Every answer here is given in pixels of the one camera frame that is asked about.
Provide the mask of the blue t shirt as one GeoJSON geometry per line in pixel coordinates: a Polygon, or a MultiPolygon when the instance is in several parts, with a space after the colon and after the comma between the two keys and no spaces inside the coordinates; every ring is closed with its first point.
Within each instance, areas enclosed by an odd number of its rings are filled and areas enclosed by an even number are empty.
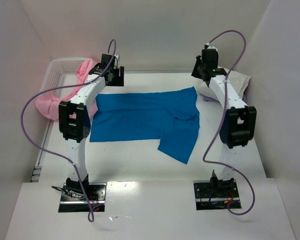
{"type": "Polygon", "coordinates": [[[200,129],[194,87],[96,97],[90,142],[159,140],[158,150],[187,164],[200,129]]]}

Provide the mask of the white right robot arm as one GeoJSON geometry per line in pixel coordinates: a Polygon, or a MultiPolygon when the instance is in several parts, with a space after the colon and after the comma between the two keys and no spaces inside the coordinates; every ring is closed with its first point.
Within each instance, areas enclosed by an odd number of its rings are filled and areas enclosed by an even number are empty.
{"type": "Polygon", "coordinates": [[[220,173],[212,173],[208,183],[196,183],[196,202],[213,205],[224,201],[226,204],[239,201],[234,174],[233,160],[238,152],[254,137],[257,110],[248,106],[235,91],[229,80],[230,72],[218,67],[219,54],[215,47],[206,45],[201,55],[196,57],[191,75],[214,92],[223,113],[216,137],[223,146],[219,161],[220,173]]]}

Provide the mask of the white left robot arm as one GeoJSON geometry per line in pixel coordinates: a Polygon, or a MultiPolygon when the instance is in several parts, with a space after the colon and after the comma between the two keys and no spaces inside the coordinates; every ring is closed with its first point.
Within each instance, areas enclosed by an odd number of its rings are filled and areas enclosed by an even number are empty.
{"type": "Polygon", "coordinates": [[[106,86],[124,86],[123,66],[119,55],[104,53],[101,61],[85,60],[77,69],[77,78],[85,84],[74,96],[58,106],[59,130],[66,142],[69,170],[64,190],[83,195],[89,190],[89,174],[85,163],[85,144],[91,131],[91,121],[97,111],[96,97],[106,86]]]}

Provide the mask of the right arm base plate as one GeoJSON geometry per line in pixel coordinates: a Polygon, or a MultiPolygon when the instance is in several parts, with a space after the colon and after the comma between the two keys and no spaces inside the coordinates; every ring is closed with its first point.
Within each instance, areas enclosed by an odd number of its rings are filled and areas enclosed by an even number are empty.
{"type": "Polygon", "coordinates": [[[230,209],[241,209],[240,196],[237,183],[230,180],[217,186],[211,181],[195,181],[193,183],[196,210],[226,210],[230,203],[230,209]]]}

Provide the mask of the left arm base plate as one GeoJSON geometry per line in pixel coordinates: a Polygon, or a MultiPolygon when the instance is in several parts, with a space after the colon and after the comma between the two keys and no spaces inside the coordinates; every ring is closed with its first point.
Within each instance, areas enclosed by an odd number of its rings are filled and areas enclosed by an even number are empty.
{"type": "MultiPolygon", "coordinates": [[[[86,193],[90,204],[94,208],[94,212],[105,211],[106,188],[106,183],[92,184],[88,186],[86,193]]],[[[58,212],[89,212],[88,202],[86,201],[83,193],[77,190],[69,190],[67,189],[66,184],[64,184],[60,196],[58,212]]]]}

